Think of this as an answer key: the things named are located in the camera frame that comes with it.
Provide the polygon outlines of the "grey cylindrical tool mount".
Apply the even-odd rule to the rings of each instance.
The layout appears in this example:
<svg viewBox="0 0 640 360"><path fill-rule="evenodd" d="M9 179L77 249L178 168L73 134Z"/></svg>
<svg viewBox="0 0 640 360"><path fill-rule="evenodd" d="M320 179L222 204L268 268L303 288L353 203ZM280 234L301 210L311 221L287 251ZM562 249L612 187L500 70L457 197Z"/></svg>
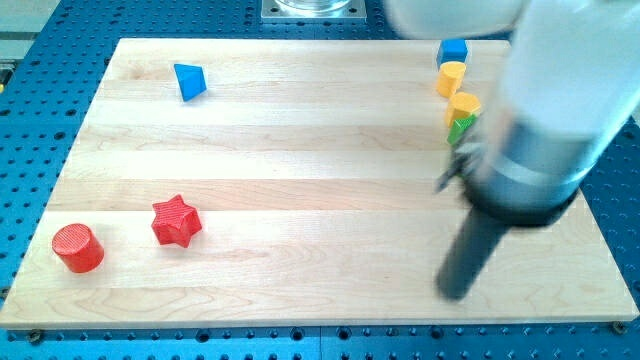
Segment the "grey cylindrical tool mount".
<svg viewBox="0 0 640 360"><path fill-rule="evenodd" d="M466 198L516 227L548 226L575 199L598 159L598 139L543 131L521 121L477 121L462 138Z"/></svg>

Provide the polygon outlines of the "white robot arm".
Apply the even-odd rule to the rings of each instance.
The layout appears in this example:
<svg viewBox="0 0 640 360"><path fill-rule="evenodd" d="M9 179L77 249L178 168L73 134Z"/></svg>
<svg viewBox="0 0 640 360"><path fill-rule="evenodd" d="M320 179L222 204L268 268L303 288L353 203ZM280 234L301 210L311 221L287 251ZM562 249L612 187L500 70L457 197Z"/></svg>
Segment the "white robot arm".
<svg viewBox="0 0 640 360"><path fill-rule="evenodd" d="M394 0L384 9L408 38L512 33L502 74L439 180L459 177L471 205L436 278L444 297L459 300L509 229L564 213L637 107L639 5Z"/></svg>

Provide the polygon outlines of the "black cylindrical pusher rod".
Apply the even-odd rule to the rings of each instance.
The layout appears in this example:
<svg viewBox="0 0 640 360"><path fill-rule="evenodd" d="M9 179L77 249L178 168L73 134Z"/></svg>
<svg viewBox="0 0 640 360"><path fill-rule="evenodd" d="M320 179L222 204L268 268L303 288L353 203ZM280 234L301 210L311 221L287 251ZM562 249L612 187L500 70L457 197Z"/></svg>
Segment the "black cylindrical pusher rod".
<svg viewBox="0 0 640 360"><path fill-rule="evenodd" d="M473 207L466 216L436 277L441 295L463 299L510 226Z"/></svg>

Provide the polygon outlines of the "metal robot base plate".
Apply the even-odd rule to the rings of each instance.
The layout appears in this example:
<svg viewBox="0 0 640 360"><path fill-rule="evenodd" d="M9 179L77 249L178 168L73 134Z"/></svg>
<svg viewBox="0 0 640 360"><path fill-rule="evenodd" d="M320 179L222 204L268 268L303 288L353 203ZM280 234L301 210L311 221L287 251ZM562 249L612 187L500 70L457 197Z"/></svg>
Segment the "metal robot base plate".
<svg viewBox="0 0 640 360"><path fill-rule="evenodd" d="M264 21L364 20L365 0L262 0Z"/></svg>

